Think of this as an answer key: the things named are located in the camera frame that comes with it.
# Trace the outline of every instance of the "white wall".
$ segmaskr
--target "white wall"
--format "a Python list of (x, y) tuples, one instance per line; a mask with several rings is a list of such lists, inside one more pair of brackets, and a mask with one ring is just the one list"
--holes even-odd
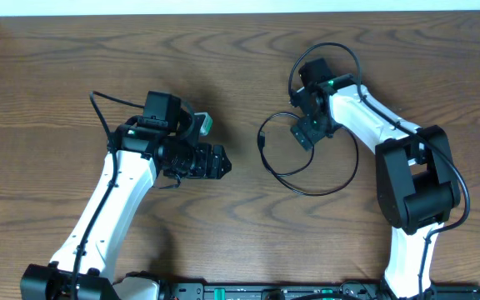
[(480, 10), (480, 0), (0, 0), (0, 17)]

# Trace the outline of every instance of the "wooden tabletop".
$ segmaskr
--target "wooden tabletop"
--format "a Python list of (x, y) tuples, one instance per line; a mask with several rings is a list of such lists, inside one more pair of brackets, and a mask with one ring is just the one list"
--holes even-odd
[[(480, 284), (480, 12), (0, 18), (0, 298), (19, 298), (29, 263), (47, 264), (96, 187), (106, 138), (88, 101), (98, 90), (144, 103), (173, 93), (214, 119), (225, 146), (222, 180), (151, 191), (132, 221), (116, 277), (148, 270), (209, 282), (323, 283), (379, 279), (391, 229), (376, 199), (375, 161), (360, 144), (355, 180), (327, 197), (300, 197), (264, 170), (260, 123), (294, 111), (287, 79), (314, 43), (344, 43), (376, 99), (424, 127), (445, 129), (472, 195), (459, 229), (441, 234), (432, 280)], [(355, 72), (324, 48), (338, 73)], [(112, 128), (138, 110), (99, 103)], [(308, 160), (287, 119), (266, 128), (278, 171)], [(316, 145), (296, 184), (319, 191), (353, 170), (339, 132)], [(168, 184), (161, 178), (157, 184)], [(454, 209), (450, 222), (460, 217)]]

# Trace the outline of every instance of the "wood grain surface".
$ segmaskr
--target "wood grain surface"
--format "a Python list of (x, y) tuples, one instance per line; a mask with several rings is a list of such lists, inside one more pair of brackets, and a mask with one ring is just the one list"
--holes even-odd
[[(290, 67), (326, 41), (357, 52), (365, 84), (395, 113), (446, 130), (472, 212), (439, 237), (432, 280), (480, 284), (480, 12), (9, 17), (0, 18), (0, 298), (20, 298), (27, 265), (48, 263), (97, 184), (106, 138), (88, 101), (93, 89), (135, 103), (148, 90), (188, 100), (212, 115), (206, 140), (223, 144), (233, 165), (220, 181), (150, 192), (117, 278), (148, 270), (220, 283), (379, 279), (390, 227), (368, 149), (360, 145), (349, 187), (315, 198), (279, 185), (258, 155), (260, 123), (292, 110)], [(341, 50), (316, 56), (354, 72)], [(100, 106), (112, 128), (138, 113)], [(267, 157), (280, 171), (308, 160), (290, 124), (266, 128)], [(351, 139), (340, 132), (316, 148), (312, 166), (292, 181), (314, 191), (342, 183), (353, 170)]]

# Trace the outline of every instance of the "wooden table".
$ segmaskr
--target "wooden table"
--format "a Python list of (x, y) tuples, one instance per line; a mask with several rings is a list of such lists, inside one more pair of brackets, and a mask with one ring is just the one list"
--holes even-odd
[[(390, 227), (368, 149), (361, 144), (348, 188), (299, 197), (264, 170), (255, 143), (269, 114), (292, 110), (293, 62), (324, 41), (357, 52), (365, 84), (395, 113), (446, 130), (472, 213), (438, 239), (432, 279), (480, 284), (480, 12), (8, 17), (0, 18), (0, 298), (20, 297), (26, 266), (48, 263), (97, 184), (106, 138), (88, 101), (93, 89), (136, 103), (148, 90), (188, 100), (212, 115), (207, 141), (223, 144), (233, 165), (220, 181), (150, 192), (123, 244), (117, 278), (148, 270), (209, 282), (379, 279)], [(342, 50), (316, 56), (339, 73), (355, 71)], [(100, 106), (112, 128), (138, 113)], [(309, 155), (290, 124), (266, 128), (268, 160), (281, 171)], [(342, 183), (353, 169), (350, 138), (338, 133), (316, 149), (293, 182), (313, 190)]]

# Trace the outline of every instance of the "white backdrop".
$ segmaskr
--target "white backdrop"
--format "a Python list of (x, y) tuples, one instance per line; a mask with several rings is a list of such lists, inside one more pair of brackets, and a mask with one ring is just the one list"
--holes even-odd
[(0, 0), (0, 17), (480, 10), (480, 0)]

